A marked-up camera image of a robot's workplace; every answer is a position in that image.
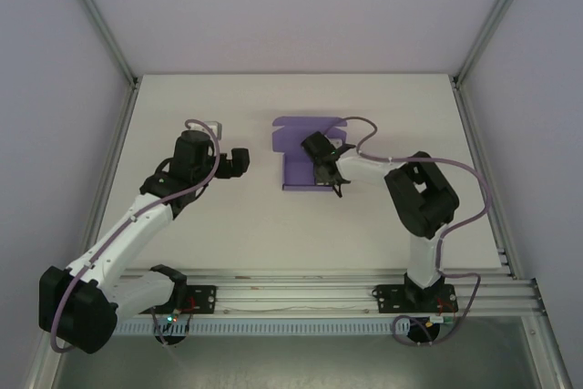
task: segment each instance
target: metal frame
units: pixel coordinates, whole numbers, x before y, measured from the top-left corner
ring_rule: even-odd
[[[455,83],[458,86],[464,83],[465,79],[476,65],[477,60],[486,50],[490,39],[498,29],[498,25],[500,25],[502,18],[506,14],[508,8],[512,5],[513,1],[514,0],[496,0],[494,7],[490,11],[490,14],[488,14],[487,19],[476,38],[476,41],[465,58],[459,74],[455,76]]]
[[[107,51],[115,60],[115,62],[118,64],[119,70],[121,71],[123,76],[126,77],[128,83],[133,86],[134,84],[136,84],[137,81],[136,75],[134,75],[134,72],[129,66],[126,57],[119,48],[116,38],[113,37],[113,34],[109,29],[109,26],[107,26],[106,21],[103,19],[103,16],[99,12],[99,9],[97,8],[95,1],[94,0],[79,0],[79,1],[81,2],[81,5],[84,7],[89,18],[89,21],[94,26],[99,36],[103,39]]]
[[[118,43],[99,13],[94,0],[80,0],[91,23],[102,37],[108,52],[116,60],[118,68],[130,84],[124,106],[119,117],[107,161],[99,181],[97,195],[92,205],[87,227],[83,235],[83,250],[95,243],[103,220],[107,199],[118,165],[125,137],[128,133],[139,91],[139,81],[124,57]],[[506,10],[513,0],[497,0],[482,30],[474,42],[460,72],[452,77],[452,88],[464,126],[468,146],[474,164],[492,182],[491,171],[480,142],[474,113],[463,84],[474,65],[482,55],[495,33]],[[560,358],[545,309],[537,292],[536,282],[519,280],[522,269],[508,231],[505,213],[499,203],[494,187],[495,204],[489,215],[495,234],[502,268],[497,271],[484,271],[483,287],[478,291],[473,310],[475,316],[518,316],[525,329],[527,348],[533,359],[533,369],[538,375],[541,387],[569,388],[570,383]],[[130,270],[124,279],[141,275],[139,270]],[[380,321],[376,303],[371,290],[379,283],[399,283],[402,272],[363,271],[350,275],[321,276],[313,275],[258,275],[257,272],[234,271],[187,271],[189,283],[213,283],[220,288],[222,314],[213,319],[242,321],[258,319],[294,318],[351,318],[354,320]],[[457,280],[455,283],[460,308],[463,309],[471,293],[470,280]],[[36,351],[32,369],[26,380],[27,389],[50,387],[54,381],[60,356],[51,351],[48,334],[44,333]]]

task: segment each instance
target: glass panel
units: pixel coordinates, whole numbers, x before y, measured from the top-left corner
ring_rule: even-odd
[[[470,318],[431,348],[389,336],[192,337],[169,350],[153,337],[114,337],[66,355],[55,389],[536,388],[519,318]]]

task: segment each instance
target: enclosure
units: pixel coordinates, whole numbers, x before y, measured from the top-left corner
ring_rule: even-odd
[[[3,387],[583,383],[580,0],[0,5]],[[286,186],[297,157],[277,137],[289,118],[350,116],[378,125],[367,152],[455,159],[492,191],[487,218],[445,241],[445,272],[482,279],[447,343],[391,336],[375,294],[411,261],[386,190],[354,182],[339,200]],[[189,331],[175,347],[140,314],[102,351],[54,353],[38,328],[39,278],[103,238],[188,118],[219,121],[221,151],[247,148],[249,170],[213,180],[121,280],[172,266],[216,287],[212,312],[180,321]],[[370,132],[338,129],[353,144]],[[440,169],[457,220],[484,206],[471,175]],[[459,318],[475,281],[449,282]]]

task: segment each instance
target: white backdrop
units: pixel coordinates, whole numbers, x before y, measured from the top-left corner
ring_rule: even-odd
[[[404,270],[410,235],[386,189],[355,182],[343,188],[341,200],[331,192],[281,190],[282,156],[271,149],[271,122],[280,116],[353,115],[378,125],[378,136],[364,147],[370,153],[405,157],[424,150],[472,162],[446,75],[145,76],[101,234],[172,155],[186,118],[219,120],[222,150],[249,148],[249,171],[240,179],[213,180],[200,202],[157,234],[131,267],[163,263],[242,275]],[[346,132],[356,143],[370,127],[353,122]],[[484,201],[476,179],[451,166],[441,170],[460,198],[455,221],[480,211]],[[486,218],[448,236],[444,267],[500,267]]]
[[[137,75],[446,72],[495,0],[96,0]]]

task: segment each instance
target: white wall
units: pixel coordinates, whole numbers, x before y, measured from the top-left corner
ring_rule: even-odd
[[[77,0],[0,0],[0,386],[35,351],[38,280],[79,239],[127,85]]]
[[[581,0],[516,0],[467,89],[521,260],[583,387]]]
[[[96,0],[137,74],[457,73],[495,0]]]

